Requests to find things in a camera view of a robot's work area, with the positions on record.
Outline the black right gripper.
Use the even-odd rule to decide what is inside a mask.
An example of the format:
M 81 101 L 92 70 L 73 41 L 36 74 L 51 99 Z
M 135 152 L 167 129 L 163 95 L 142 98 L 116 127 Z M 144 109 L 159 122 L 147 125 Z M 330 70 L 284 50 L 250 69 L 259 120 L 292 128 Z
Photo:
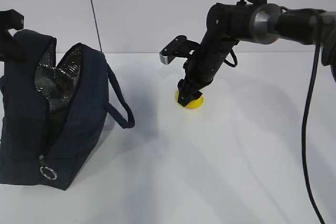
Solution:
M 238 43 L 238 40 L 232 38 L 222 38 L 208 45 L 184 41 L 182 52 L 187 61 L 183 66 L 185 77 L 177 84 L 179 104 L 186 106 L 203 95 L 201 89 L 212 83 L 227 56 Z

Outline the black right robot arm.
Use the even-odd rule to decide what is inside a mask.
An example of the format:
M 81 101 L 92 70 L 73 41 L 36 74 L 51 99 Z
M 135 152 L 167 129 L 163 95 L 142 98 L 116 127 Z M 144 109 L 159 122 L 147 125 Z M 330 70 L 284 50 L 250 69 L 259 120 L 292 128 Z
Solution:
M 185 64 L 178 83 L 178 103 L 187 106 L 202 96 L 228 54 L 240 41 L 269 45 L 278 39 L 322 50 L 321 63 L 335 70 L 335 12 L 322 9 L 287 9 L 276 4 L 213 5 L 206 18 L 206 33 Z

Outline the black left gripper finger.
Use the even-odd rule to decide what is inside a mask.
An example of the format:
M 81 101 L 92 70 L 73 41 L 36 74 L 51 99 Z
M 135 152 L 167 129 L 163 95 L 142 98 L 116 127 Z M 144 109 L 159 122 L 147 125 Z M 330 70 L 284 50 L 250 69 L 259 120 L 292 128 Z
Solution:
M 10 34 L 24 28 L 24 16 L 14 9 L 1 11 L 1 61 L 21 62 L 25 59 L 25 49 Z

